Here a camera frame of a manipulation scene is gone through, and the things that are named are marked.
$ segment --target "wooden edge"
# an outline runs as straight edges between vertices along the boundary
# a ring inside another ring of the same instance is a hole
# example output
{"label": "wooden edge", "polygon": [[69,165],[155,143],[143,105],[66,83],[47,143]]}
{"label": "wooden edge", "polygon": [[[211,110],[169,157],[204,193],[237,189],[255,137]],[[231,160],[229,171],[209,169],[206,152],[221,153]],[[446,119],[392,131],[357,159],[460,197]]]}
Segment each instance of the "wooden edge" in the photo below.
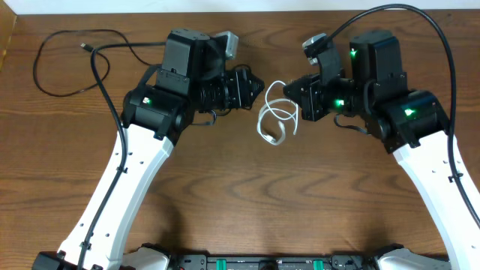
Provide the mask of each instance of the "wooden edge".
{"label": "wooden edge", "polygon": [[0,0],[0,71],[2,71],[16,21],[17,15],[5,4],[4,0]]}

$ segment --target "white wall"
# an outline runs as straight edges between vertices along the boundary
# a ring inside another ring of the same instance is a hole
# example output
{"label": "white wall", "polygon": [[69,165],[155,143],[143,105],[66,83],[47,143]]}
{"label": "white wall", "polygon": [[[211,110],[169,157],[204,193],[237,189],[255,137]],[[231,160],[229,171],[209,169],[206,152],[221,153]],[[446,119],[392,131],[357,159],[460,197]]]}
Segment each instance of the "white wall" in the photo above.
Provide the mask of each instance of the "white wall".
{"label": "white wall", "polygon": [[400,2],[422,9],[480,8],[480,0],[4,0],[17,14],[364,10]]}

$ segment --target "wooden tabletop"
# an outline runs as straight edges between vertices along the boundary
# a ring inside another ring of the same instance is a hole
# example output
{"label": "wooden tabletop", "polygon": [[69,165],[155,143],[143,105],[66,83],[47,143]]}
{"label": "wooden tabletop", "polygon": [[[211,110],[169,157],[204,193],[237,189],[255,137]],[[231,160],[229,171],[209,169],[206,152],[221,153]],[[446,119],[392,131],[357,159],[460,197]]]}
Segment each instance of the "wooden tabletop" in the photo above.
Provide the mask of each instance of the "wooden tabletop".
{"label": "wooden tabletop", "polygon": [[[332,33],[354,11],[169,13],[20,16],[0,72],[0,266],[27,269],[39,251],[56,251],[79,220],[110,158],[116,138],[101,93],[49,97],[32,79],[41,41],[61,29],[117,29],[130,41],[163,41],[170,29],[240,37],[229,67],[249,64],[269,85],[317,72],[302,42]],[[432,11],[457,68],[457,138],[470,175],[480,183],[480,11]],[[335,42],[347,75],[348,41],[390,29],[400,41],[409,87],[432,91],[449,110],[449,69],[434,30],[405,11],[365,17]],[[94,82],[81,43],[117,43],[112,34],[66,34],[45,47],[38,76],[65,93]],[[161,62],[163,49],[138,49]],[[146,66],[127,49],[105,52],[105,80],[118,111]],[[99,60],[100,72],[105,64]],[[272,98],[280,97],[279,88]],[[420,254],[444,254],[440,234],[407,174],[371,136],[334,126],[332,115],[300,121],[293,136],[272,146],[256,132],[260,95],[251,111],[233,111],[213,127],[189,127],[155,176],[127,241],[171,251],[212,254],[330,254],[368,252],[394,242]],[[275,127],[272,118],[267,125]],[[344,120],[361,124],[358,119]]]}

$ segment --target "white cable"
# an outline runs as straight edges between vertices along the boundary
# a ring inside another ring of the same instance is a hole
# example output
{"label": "white cable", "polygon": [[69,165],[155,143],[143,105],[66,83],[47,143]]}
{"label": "white cable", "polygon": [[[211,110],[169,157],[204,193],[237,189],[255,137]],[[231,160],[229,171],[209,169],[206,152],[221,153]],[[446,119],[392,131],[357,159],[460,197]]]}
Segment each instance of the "white cable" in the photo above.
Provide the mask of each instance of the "white cable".
{"label": "white cable", "polygon": [[[263,120],[263,116],[265,116],[266,113],[271,112],[277,119],[283,120],[283,121],[293,119],[293,121],[295,122],[295,129],[293,130],[293,135],[297,134],[297,127],[299,125],[299,105],[297,103],[291,101],[290,99],[286,99],[286,98],[278,98],[276,100],[269,101],[269,99],[268,99],[269,92],[272,89],[272,86],[275,85],[276,83],[281,83],[284,86],[286,85],[285,82],[276,80],[270,85],[270,87],[268,87],[268,90],[265,93],[265,105],[263,105],[262,109],[260,109],[260,111],[258,113],[258,122],[256,123],[256,132],[258,132],[258,134],[260,134],[260,136],[262,136],[262,138],[265,141],[271,143],[274,146],[280,145],[285,140],[285,137],[286,137],[285,125],[282,121],[278,121],[278,126],[280,127],[280,129],[282,131],[282,135],[281,135],[280,139],[275,139],[273,136],[271,136],[269,134],[262,133],[262,120]],[[295,105],[295,112],[291,113],[291,112],[287,112],[284,109],[272,108],[270,106],[272,104],[276,104],[277,102],[290,102],[291,104]],[[280,117],[278,114],[275,113],[275,111],[284,113],[284,114],[288,115],[288,117]]]}

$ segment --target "green led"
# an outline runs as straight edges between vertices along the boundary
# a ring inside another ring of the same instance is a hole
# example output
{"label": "green led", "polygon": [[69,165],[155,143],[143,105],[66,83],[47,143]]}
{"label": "green led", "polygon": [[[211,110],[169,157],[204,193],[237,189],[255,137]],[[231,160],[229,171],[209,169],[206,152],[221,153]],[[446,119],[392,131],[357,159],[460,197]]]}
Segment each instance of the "green led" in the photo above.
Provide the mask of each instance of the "green led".
{"label": "green led", "polygon": [[415,112],[415,110],[413,110],[413,109],[405,109],[406,116],[411,116],[414,112]]}
{"label": "green led", "polygon": [[345,105],[345,101],[344,100],[335,100],[335,105],[337,107],[343,106],[343,105]]}
{"label": "green led", "polygon": [[352,58],[354,58],[355,54],[357,54],[357,50],[352,48],[352,50],[350,51],[350,56],[352,56]]}

